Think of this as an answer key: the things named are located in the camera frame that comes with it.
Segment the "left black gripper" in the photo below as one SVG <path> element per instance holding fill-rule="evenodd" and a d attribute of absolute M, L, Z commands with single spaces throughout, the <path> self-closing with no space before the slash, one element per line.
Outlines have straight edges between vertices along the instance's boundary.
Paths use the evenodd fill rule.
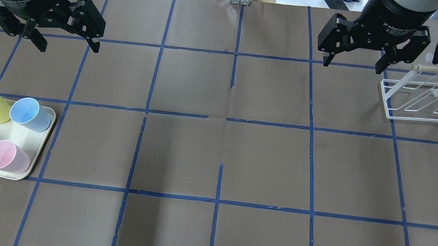
<path fill-rule="evenodd" d="M 105 34 L 106 22 L 94 2 L 77 0 L 73 27 L 67 24 L 67 17 L 61 21 L 60 15 L 50 23 L 42 19 L 47 11 L 62 5 L 66 9 L 63 13 L 69 16 L 71 11 L 68 9 L 68 0 L 0 0 L 0 27 L 8 36 L 21 36 L 30 40 L 39 52 L 45 52 L 48 42 L 36 29 L 37 24 L 42 28 L 55 28 L 61 24 L 61 29 L 85 38 L 92 52 L 97 54 L 100 50 L 100 38 Z"/>

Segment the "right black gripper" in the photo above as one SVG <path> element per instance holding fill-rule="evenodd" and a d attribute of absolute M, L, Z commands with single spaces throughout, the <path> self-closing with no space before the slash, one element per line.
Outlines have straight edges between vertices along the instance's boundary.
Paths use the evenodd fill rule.
<path fill-rule="evenodd" d="M 398 62 L 412 63 L 431 42 L 429 27 L 423 25 L 426 1 L 369 0 L 354 22 L 334 14 L 317 39 L 323 66 L 339 53 L 361 48 L 384 50 L 376 74 Z"/>

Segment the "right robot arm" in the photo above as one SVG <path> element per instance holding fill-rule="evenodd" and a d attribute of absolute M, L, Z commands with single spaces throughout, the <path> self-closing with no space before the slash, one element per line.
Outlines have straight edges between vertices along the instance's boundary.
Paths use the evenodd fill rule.
<path fill-rule="evenodd" d="M 415 61 L 431 42 L 426 21 L 438 10 L 438 0 L 369 0 L 354 21 L 334 14 L 318 35 L 323 65 L 355 49 L 383 51 L 377 74 L 396 63 Z"/>

